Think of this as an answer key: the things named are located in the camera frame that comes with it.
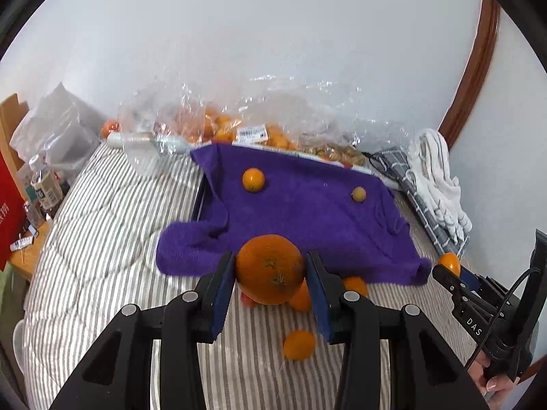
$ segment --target fingernail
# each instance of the fingernail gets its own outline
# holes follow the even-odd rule
[[[486,384],[486,391],[492,392],[496,388],[496,385],[498,385],[498,380],[496,378],[490,379]]]

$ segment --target gray striped bedding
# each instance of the gray striped bedding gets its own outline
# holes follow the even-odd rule
[[[169,157],[165,171],[141,177],[121,150],[102,144],[70,190],[45,243],[25,304],[24,370],[31,409],[47,409],[94,339],[127,303],[146,309],[166,304],[197,283],[166,276],[154,262],[161,231],[190,220],[201,170],[187,156]],[[400,194],[396,204],[411,224],[418,252],[437,258],[418,219]],[[379,305],[419,305],[461,360],[471,338],[450,315],[448,294],[433,280],[421,287],[370,285]],[[311,330],[311,359],[284,359],[284,337]],[[381,408],[389,408],[387,344],[382,344]],[[203,391],[209,409],[332,409],[343,358],[326,345],[311,313],[287,305],[240,305],[234,288],[217,342],[201,344]],[[159,409],[159,343],[154,345],[150,400]]]

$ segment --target large orange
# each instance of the large orange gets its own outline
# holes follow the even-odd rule
[[[277,234],[249,240],[236,257],[236,279],[255,302],[277,305],[291,299],[304,280],[304,260],[296,246]]]
[[[459,264],[458,256],[456,256],[453,252],[448,252],[446,254],[443,254],[438,264],[443,265],[444,267],[448,268],[452,273],[454,273],[456,276],[459,277],[462,267]]]

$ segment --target plastic bag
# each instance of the plastic bag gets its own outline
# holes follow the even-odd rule
[[[124,102],[122,145],[135,170],[157,174],[161,156],[186,153],[209,141],[299,151],[343,165],[366,165],[359,151],[409,142],[400,125],[361,114],[365,103],[356,86],[263,76],[236,87],[241,96],[232,94],[227,104],[220,98],[206,100],[185,84],[164,83]]]
[[[129,163],[140,175],[158,175],[166,169],[161,157],[203,142],[205,104],[185,84],[157,82],[121,104],[119,123]]]
[[[95,130],[101,123],[97,113],[59,83],[26,114],[9,144],[25,162],[45,151],[47,163],[72,184],[99,146]]]

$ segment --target red bag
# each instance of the red bag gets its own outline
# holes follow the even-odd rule
[[[24,201],[0,154],[0,270],[4,270],[25,221]]]

